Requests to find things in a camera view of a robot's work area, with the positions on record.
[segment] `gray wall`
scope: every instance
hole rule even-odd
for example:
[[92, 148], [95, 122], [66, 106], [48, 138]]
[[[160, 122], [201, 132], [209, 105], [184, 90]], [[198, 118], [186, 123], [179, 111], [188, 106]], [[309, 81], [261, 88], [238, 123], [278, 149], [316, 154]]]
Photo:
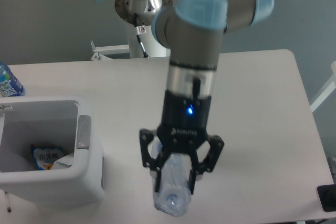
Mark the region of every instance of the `gray wall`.
[[[272, 17], [227, 34], [223, 52], [291, 50], [310, 99], [336, 60], [335, 14], [336, 0], [275, 0]], [[7, 64], [89, 60], [90, 40], [127, 43], [114, 0], [0, 0], [0, 60]], [[336, 152], [336, 94], [315, 118], [327, 154]]]

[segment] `table surface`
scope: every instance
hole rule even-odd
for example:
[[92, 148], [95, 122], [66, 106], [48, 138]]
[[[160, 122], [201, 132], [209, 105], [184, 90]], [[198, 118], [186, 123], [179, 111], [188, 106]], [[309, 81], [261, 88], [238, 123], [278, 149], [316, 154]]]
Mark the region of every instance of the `table surface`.
[[167, 58], [11, 66], [27, 95], [86, 96], [106, 152], [102, 202], [58, 210], [0, 197], [8, 223], [229, 223], [324, 219], [317, 186], [333, 183], [293, 54], [287, 50], [222, 54], [208, 120], [225, 148], [196, 183], [187, 213], [153, 207], [138, 133], [162, 113]]

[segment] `white trash bin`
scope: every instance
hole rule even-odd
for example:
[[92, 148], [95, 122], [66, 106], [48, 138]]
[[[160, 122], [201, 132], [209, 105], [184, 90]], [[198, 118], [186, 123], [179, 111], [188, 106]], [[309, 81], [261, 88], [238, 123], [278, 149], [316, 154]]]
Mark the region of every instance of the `white trash bin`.
[[[0, 189], [51, 206], [103, 198], [103, 149], [83, 97], [0, 98], [0, 138]], [[36, 170], [32, 144], [74, 153], [73, 163]]]

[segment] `clear plastic bottle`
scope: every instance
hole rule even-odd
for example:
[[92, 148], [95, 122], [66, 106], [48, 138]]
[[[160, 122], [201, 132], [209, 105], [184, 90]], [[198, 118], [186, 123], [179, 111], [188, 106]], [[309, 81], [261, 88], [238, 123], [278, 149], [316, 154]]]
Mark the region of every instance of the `clear plastic bottle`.
[[0, 62], [0, 94], [3, 97], [18, 97], [25, 94], [22, 84], [2, 62]]
[[[161, 148], [161, 142], [155, 140], [151, 153], [153, 158], [158, 156]], [[155, 178], [153, 179], [155, 208], [176, 217], [184, 215], [191, 200], [191, 192], [183, 168], [181, 154], [171, 154], [164, 164], [161, 173], [161, 184], [158, 193], [154, 191]]]

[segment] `black cable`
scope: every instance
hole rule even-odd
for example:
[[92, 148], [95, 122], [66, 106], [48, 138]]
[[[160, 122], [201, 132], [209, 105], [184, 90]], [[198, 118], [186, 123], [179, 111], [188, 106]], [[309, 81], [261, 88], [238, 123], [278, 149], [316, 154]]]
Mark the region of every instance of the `black cable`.
[[[137, 27], [137, 26], [138, 26], [137, 18], [138, 18], [138, 15], [137, 15], [136, 13], [134, 13], [134, 21], [133, 21], [133, 22], [134, 22], [134, 27]], [[144, 47], [144, 45], [143, 45], [143, 43], [142, 43], [142, 41], [141, 41], [141, 37], [140, 37], [140, 35], [137, 34], [137, 35], [136, 35], [136, 38], [137, 38], [137, 40], [138, 40], [138, 42], [139, 42], [141, 51], [142, 51], [142, 53], [143, 53], [143, 57], [144, 57], [144, 58], [149, 58], [149, 55], [147, 54], [147, 52], [146, 52], [146, 50], [145, 50], [145, 47]]]

